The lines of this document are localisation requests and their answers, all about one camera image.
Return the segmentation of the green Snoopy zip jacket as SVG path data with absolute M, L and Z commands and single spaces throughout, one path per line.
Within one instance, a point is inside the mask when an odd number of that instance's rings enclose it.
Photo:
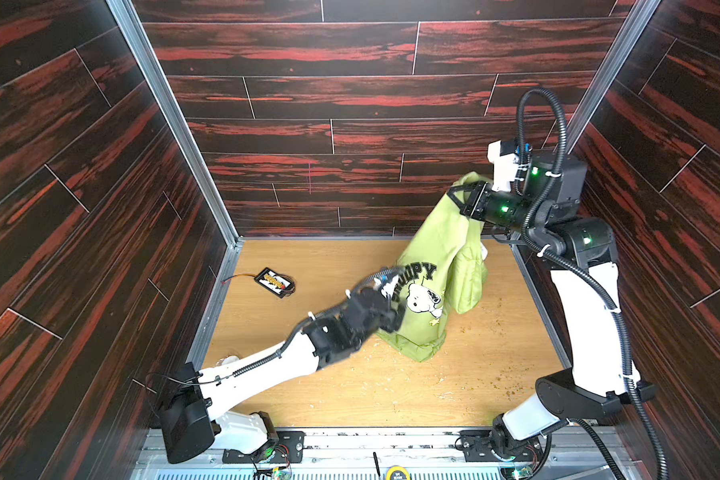
M 470 172 L 453 185 L 481 179 Z M 398 257 L 403 272 L 392 302 L 404 305 L 405 313 L 397 332 L 378 332 L 382 340 L 417 362 L 440 351 L 448 316 L 469 312 L 482 298 L 488 274 L 483 228 L 483 222 L 461 216 L 443 195 Z

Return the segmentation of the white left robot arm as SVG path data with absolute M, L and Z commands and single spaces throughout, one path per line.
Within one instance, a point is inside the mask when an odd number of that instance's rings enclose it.
M 309 314 L 268 349 L 202 370 L 186 363 L 167 376 L 172 387 L 157 403 L 168 463 L 189 461 L 211 448 L 262 455 L 278 439 L 270 416 L 239 414 L 234 407 L 347 359 L 379 330 L 396 332 L 405 311 L 404 302 L 364 287 L 328 310 Z

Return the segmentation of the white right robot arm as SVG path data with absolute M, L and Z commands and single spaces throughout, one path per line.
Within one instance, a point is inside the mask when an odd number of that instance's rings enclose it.
M 602 420 L 631 404 L 643 423 L 656 395 L 631 355 L 618 301 L 617 249 L 602 219 L 578 214 L 587 166 L 574 156 L 490 145 L 489 181 L 447 192 L 459 213 L 508 230 L 551 263 L 572 349 L 571 367 L 539 378 L 533 395 L 497 416 L 486 439 L 505 461 L 524 460 L 541 435 L 570 421 Z

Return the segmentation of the yellow tape measure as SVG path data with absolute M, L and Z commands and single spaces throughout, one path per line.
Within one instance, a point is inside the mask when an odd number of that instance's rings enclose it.
M 409 471 L 402 466 L 390 467 L 384 477 L 385 480 L 411 480 Z

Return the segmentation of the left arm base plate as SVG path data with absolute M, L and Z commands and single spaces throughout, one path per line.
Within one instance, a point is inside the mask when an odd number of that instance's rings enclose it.
M 244 454 L 232 449 L 225 450 L 222 455 L 222 463 L 249 465 L 253 461 L 272 465 L 301 463 L 306 433 L 301 430 L 278 430 L 276 434 L 276 440 L 268 441 L 251 454 Z

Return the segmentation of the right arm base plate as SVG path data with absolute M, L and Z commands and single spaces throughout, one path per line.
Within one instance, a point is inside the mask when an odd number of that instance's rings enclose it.
M 462 430 L 455 441 L 467 462 L 536 463 L 542 459 L 543 447 L 538 437 L 515 440 L 502 429 L 494 433 L 492 428 Z

